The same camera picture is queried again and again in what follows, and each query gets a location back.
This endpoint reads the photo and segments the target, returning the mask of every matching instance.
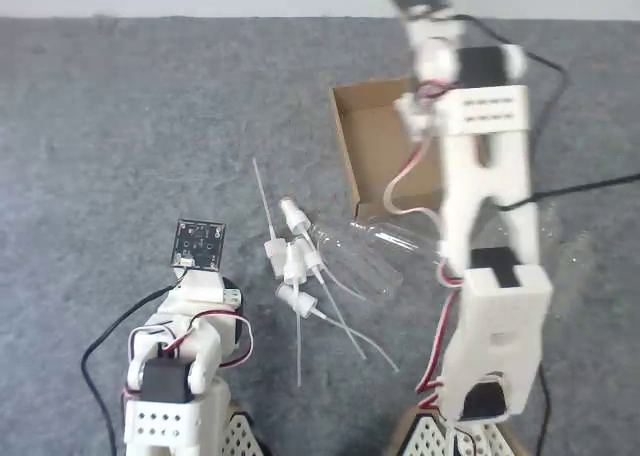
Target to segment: wire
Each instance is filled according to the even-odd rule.
[[[384,193],[382,195],[382,203],[384,204],[384,208],[387,211],[389,211],[391,214],[403,215],[403,214],[410,214],[410,213],[422,213],[426,215],[427,217],[429,217],[429,219],[431,219],[433,224],[436,226],[436,229],[438,230],[438,234],[441,234],[442,230],[440,225],[440,216],[438,216],[438,214],[433,209],[426,208],[426,207],[400,209],[393,204],[393,192],[397,184],[407,174],[409,174],[413,170],[413,168],[415,168],[418,165],[418,163],[420,163],[420,161],[422,161],[424,156],[427,154],[427,151],[429,150],[429,146],[431,145],[432,139],[433,139],[433,136],[426,135],[425,138],[422,140],[422,144],[416,150],[414,150],[414,152],[411,154],[411,156],[405,163],[404,167],[400,170],[398,175],[395,178],[393,178],[385,188]]]
[[[202,318],[202,317],[207,317],[207,316],[228,316],[230,318],[233,318],[237,321],[241,321],[242,323],[244,323],[247,326],[247,329],[249,330],[249,349],[239,358],[233,359],[231,361],[228,361],[226,363],[222,363],[220,364],[220,368],[224,369],[224,368],[232,368],[235,366],[238,366],[242,363],[244,363],[245,361],[247,361],[251,355],[253,354],[253,347],[255,344],[254,341],[254,337],[253,337],[253,331],[251,329],[251,322],[245,318],[244,316],[240,316],[239,314],[234,313],[233,311],[227,311],[224,309],[211,309],[208,311],[201,311],[197,314],[195,314],[191,320],[189,321],[189,325],[187,326],[187,331],[180,336],[179,338],[175,339],[173,342],[171,342],[171,344],[169,344],[168,346],[166,346],[163,351],[165,353],[171,353],[172,351],[174,351],[175,349],[179,348],[182,343],[184,343],[185,339],[187,339],[187,337],[189,337],[189,335],[191,333],[193,333],[196,329],[196,327],[193,325],[194,322],[198,319],[198,318]]]
[[[316,316],[318,316],[320,319],[322,319],[323,321],[326,321],[329,324],[332,324],[333,326],[336,326],[338,328],[342,328],[343,326],[340,324],[339,321],[336,321],[335,319],[331,319],[329,316],[321,313],[318,310],[313,310],[313,314],[315,314]],[[358,338],[362,339],[363,341],[369,343],[376,351],[378,351],[378,353],[380,353],[380,355],[387,360],[387,362],[389,363],[389,366],[391,366],[393,368],[393,370],[397,373],[400,371],[400,368],[398,368],[398,365],[396,363],[393,362],[393,359],[391,359],[391,357],[387,354],[387,352],[382,349],[382,347],[380,345],[378,345],[378,343],[376,343],[373,339],[371,339],[368,336],[365,336],[364,334],[362,334],[359,331],[356,331],[353,328],[350,328],[347,326],[347,331],[349,331],[351,334],[353,334],[354,336],[357,336]]]
[[[172,323],[172,320],[168,320],[168,321],[163,321],[161,323],[155,323],[155,324],[148,324],[145,326],[139,326],[137,328],[135,328],[133,331],[131,331],[129,333],[129,342],[128,342],[128,350],[129,350],[129,361],[131,361],[134,356],[135,356],[135,337],[139,332],[147,332],[147,334],[159,334],[162,332],[166,332],[169,334],[169,336],[171,337],[172,340],[176,339],[176,333],[174,333],[170,327],[166,326],[169,323]]]
[[[518,209],[520,206],[524,206],[525,204],[536,203],[547,198],[564,196],[573,193],[582,193],[585,191],[592,191],[594,189],[621,186],[623,184],[635,183],[637,181],[640,181],[640,173],[628,174],[626,176],[620,176],[618,178],[612,179],[603,179],[602,181],[596,181],[594,183],[577,184],[575,186],[567,186],[558,189],[548,189],[546,191],[536,191],[528,198],[522,199],[515,203],[507,204],[505,206],[496,205],[496,208],[500,211],[513,211],[514,209]]]
[[[547,377],[545,375],[544,366],[542,361],[538,366],[538,378],[540,379],[540,386],[542,386],[542,393],[544,394],[544,417],[542,419],[542,426],[540,426],[540,432],[538,433],[538,441],[536,443],[536,456],[542,456],[542,450],[544,449],[545,439],[547,437],[547,430],[549,428],[549,421],[551,421],[551,392],[549,391],[549,385],[547,383]]]
[[[262,197],[264,212],[267,215],[267,224],[269,225],[269,236],[271,237],[271,239],[276,239],[276,232],[273,229],[273,221],[271,221],[271,212],[269,212],[269,205],[267,204],[267,196],[264,194],[264,187],[262,186],[262,177],[260,176],[260,170],[258,169],[258,161],[256,160],[256,158],[253,158],[253,169],[256,172],[258,189],[260,190],[260,196]]]
[[[432,383],[431,377],[433,376],[433,373],[436,370],[436,366],[438,365],[438,359],[440,358],[440,352],[442,349],[442,341],[447,330],[449,313],[451,312],[451,307],[453,306],[453,302],[458,292],[459,290],[457,289],[451,291],[449,293],[449,296],[447,297],[444,307],[442,308],[438,326],[436,328],[436,337],[433,340],[433,346],[431,348],[431,356],[429,357],[429,363],[427,364],[427,369],[425,370],[422,379],[416,385],[417,393],[421,393],[427,389],[433,388],[435,387],[434,385],[438,384]]]
[[[476,446],[476,440],[473,437],[473,435],[471,433],[468,433],[464,429],[455,428],[455,427],[454,427],[454,429],[456,431],[458,431],[459,433],[464,434],[467,438],[469,438],[469,440],[471,441],[471,446],[473,446],[473,455],[472,456],[476,456],[478,454],[478,447]]]
[[[358,351],[358,354],[360,354],[360,357],[362,359],[367,359],[367,355],[364,354],[364,351],[362,350],[358,342],[353,337],[353,334],[351,334],[351,331],[349,331],[349,326],[347,326],[347,323],[345,323],[344,318],[342,317],[342,312],[340,311],[340,308],[338,308],[338,305],[336,304],[335,299],[333,299],[333,296],[331,295],[331,291],[329,291],[327,284],[321,283],[320,285],[322,286],[322,289],[327,295],[327,298],[329,298],[329,302],[331,303],[331,306],[333,306],[333,310],[336,312],[336,316],[338,316],[338,319],[340,320],[340,327],[345,330],[345,332],[347,333],[347,336],[349,336],[349,339],[351,340],[356,350]]]
[[[131,306],[122,315],[120,315],[113,323],[111,323],[111,325],[109,325],[109,327],[100,336],[98,336],[98,338],[93,343],[89,345],[89,347],[85,350],[84,354],[82,355],[82,359],[80,360],[80,371],[82,372],[82,377],[84,378],[84,382],[89,387],[89,391],[91,391],[93,398],[96,400],[96,403],[98,403],[98,407],[100,408],[100,413],[102,414],[102,418],[104,419],[105,425],[107,427],[107,435],[109,437],[109,448],[112,456],[116,456],[118,454],[118,446],[116,444],[116,433],[115,433],[115,430],[113,429],[113,421],[111,420],[111,415],[109,414],[107,405],[102,399],[102,395],[100,394],[100,391],[98,390],[95,383],[93,382],[93,379],[89,374],[89,370],[87,369],[87,362],[89,361],[89,357],[96,349],[98,349],[98,347],[100,347],[102,343],[104,343],[104,341],[111,335],[111,333],[113,333],[113,331],[115,331],[115,329],[118,326],[120,326],[120,324],[122,324],[122,322],[125,321],[129,316],[131,316],[133,313],[138,311],[140,308],[142,308],[146,304],[160,298],[161,296],[163,296],[164,294],[168,293],[169,291],[174,289],[176,286],[178,286],[184,279],[185,275],[187,274],[187,271],[189,270],[185,269],[184,273],[182,273],[182,276],[180,276],[174,283],[149,294],[148,296],[142,298],[136,304]]]
[[[444,259],[441,259],[440,262],[438,262],[438,267],[436,268],[436,278],[438,279],[438,282],[445,288],[449,289],[456,289],[461,287],[463,280],[461,278],[452,278],[450,276],[447,276],[445,271],[445,264],[446,261]]]
[[[457,21],[468,21],[474,24],[478,29],[483,31],[485,34],[495,39],[496,41],[501,42],[502,44],[514,44],[508,38],[498,34],[494,29],[492,29],[489,25],[487,25],[487,23],[485,23],[484,21],[481,21],[478,18],[475,18],[474,16],[471,16],[469,14],[457,14],[453,16],[452,19]],[[551,114],[556,109],[556,106],[558,105],[560,98],[562,97],[567,87],[569,86],[569,72],[565,67],[563,67],[558,63],[555,63],[543,56],[540,56],[539,54],[536,54],[532,51],[528,51],[524,48],[523,50],[529,59],[532,59],[537,63],[540,63],[548,68],[553,69],[554,71],[558,72],[558,74],[560,75],[560,82],[558,83],[558,86],[556,87],[554,92],[551,94],[551,97],[544,103],[544,106],[542,107],[540,114],[534,121],[533,127],[529,132],[529,134],[531,135],[531,150],[529,153],[530,153],[530,159],[533,160],[536,147],[540,142],[542,133],[544,132],[544,130],[547,127],[547,124],[549,123]]]

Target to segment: gray carpet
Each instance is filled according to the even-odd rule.
[[[638,170],[640,25],[496,22],[570,67],[573,86],[536,156],[548,188]],[[330,86],[400,76],[409,60],[389,20],[0,20],[0,452],[103,455],[104,425],[79,372],[86,345],[133,301],[171,281],[179,217],[228,223],[223,272],[239,284],[255,357],[226,371],[260,437],[288,456],[377,454],[416,402],[443,292],[430,273],[396,299],[340,300],[402,368],[360,361],[339,331],[309,321],[296,389],[295,319],[273,297],[257,155],[272,198],[348,215]],[[535,68],[536,111],[553,75]],[[591,237],[596,265],[569,318],[550,318],[549,455],[632,454],[640,442],[639,188],[564,198],[564,237]],[[90,367],[118,420],[125,339]],[[536,387],[516,431],[533,447]]]

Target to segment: red wire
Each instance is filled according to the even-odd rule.
[[[447,299],[447,302],[445,303],[445,307],[442,313],[442,325],[440,326],[440,330],[438,332],[438,334],[436,334],[436,340],[434,343],[434,348],[433,348],[433,358],[430,358],[430,363],[429,366],[427,367],[427,370],[424,374],[424,376],[422,377],[422,379],[420,380],[420,382],[418,383],[418,386],[416,387],[416,392],[417,393],[422,393],[423,391],[436,387],[438,385],[438,382],[432,382],[431,381],[431,377],[433,376],[433,373],[436,370],[436,367],[438,366],[438,360],[440,359],[440,352],[442,350],[442,341],[444,339],[444,335],[446,333],[447,330],[447,323],[449,320],[449,313],[451,312],[451,307],[453,306],[453,300],[455,299],[455,296],[458,294],[459,290],[455,289],[453,290],[450,294],[449,294],[449,298]]]
[[[442,276],[442,279],[444,279],[447,283],[449,284],[462,284],[462,278],[452,278],[450,276],[447,275],[445,269],[444,269],[444,265],[440,266],[440,276]]]
[[[180,347],[180,345],[182,343],[184,343],[184,340],[187,339],[187,336],[189,336],[189,334],[191,334],[189,332],[189,330],[193,327],[193,323],[196,319],[204,317],[204,316],[233,316],[235,318],[241,317],[240,315],[234,313],[233,311],[226,311],[224,309],[212,309],[209,311],[201,311],[198,314],[194,315],[191,320],[189,321],[189,325],[187,326],[187,332],[185,334],[183,334],[182,336],[180,336],[178,339],[176,339],[173,343],[171,343],[171,345],[167,346],[166,348],[164,348],[164,352],[165,353],[170,353],[171,351],[174,351],[176,348]],[[249,350],[247,350],[247,352],[245,354],[243,354],[242,356],[240,356],[239,358],[233,359],[231,361],[228,361],[226,363],[221,363],[220,367],[221,368],[229,368],[232,366],[235,366],[239,363],[242,363],[246,360],[246,358],[249,357],[249,355],[251,354],[251,348],[249,348]]]

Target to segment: hole pattern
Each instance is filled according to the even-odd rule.
[[[476,443],[477,456],[514,456],[506,441],[492,424],[475,427],[471,436]],[[463,433],[458,433],[458,451],[462,456],[473,456],[473,442]],[[418,421],[401,456],[444,456],[445,435],[430,417]]]
[[[222,454],[224,456],[263,456],[251,426],[243,415],[235,415],[227,426]]]

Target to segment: plastic tube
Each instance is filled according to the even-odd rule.
[[[320,319],[322,319],[323,321],[326,321],[329,324],[332,324],[332,325],[337,326],[339,328],[344,328],[344,326],[342,324],[340,324],[338,321],[336,321],[334,319],[331,319],[330,317],[328,317],[327,315],[321,313],[317,309],[314,309],[312,311],[312,314],[315,314]],[[378,351],[382,355],[382,357],[384,359],[387,360],[389,365],[393,368],[393,370],[396,373],[400,371],[400,369],[398,368],[398,365],[396,365],[396,363],[393,362],[393,359],[391,359],[391,357],[387,354],[387,352],[384,349],[382,349],[382,347],[380,347],[380,345],[378,345],[373,339],[371,339],[368,336],[365,336],[361,332],[356,331],[355,329],[352,329],[352,328],[350,328],[348,326],[346,327],[346,329],[350,334],[352,334],[354,336],[357,336],[358,338],[362,339],[363,341],[369,343],[376,351]]]
[[[340,309],[338,308],[338,305],[336,304],[335,300],[333,299],[333,296],[331,295],[331,291],[329,291],[329,288],[327,287],[326,284],[322,285],[322,289],[324,289],[325,294],[327,295],[327,297],[329,298],[329,301],[331,302],[331,305],[333,306],[333,310],[336,312],[336,315],[338,316],[338,319],[340,320],[340,323],[338,323],[338,326],[340,326],[342,329],[345,330],[345,332],[347,333],[347,336],[349,336],[349,339],[351,340],[351,342],[355,346],[356,350],[360,354],[360,357],[362,359],[367,359],[367,355],[364,354],[364,351],[362,350],[362,348],[360,347],[358,342],[355,340],[355,338],[353,337],[353,335],[349,331],[349,326],[347,326],[347,323],[344,322],[344,318],[342,317],[342,313],[340,312]]]
[[[326,264],[324,265],[324,272],[327,273],[327,276],[329,276],[329,279],[331,279],[331,281],[333,281],[336,284],[336,286],[338,286],[340,289],[342,289],[345,293],[349,293],[351,296],[354,296],[354,297],[360,299],[361,301],[369,301],[365,296],[363,296],[360,293],[354,291],[353,289],[351,289],[346,284],[340,282],[340,280],[336,277],[336,275],[333,274],[329,270],[329,268],[327,267]]]
[[[300,307],[300,288],[297,283],[293,285],[293,294],[296,301],[296,307]],[[302,326],[300,323],[300,312],[296,311],[296,375],[298,378],[298,387],[302,386]]]

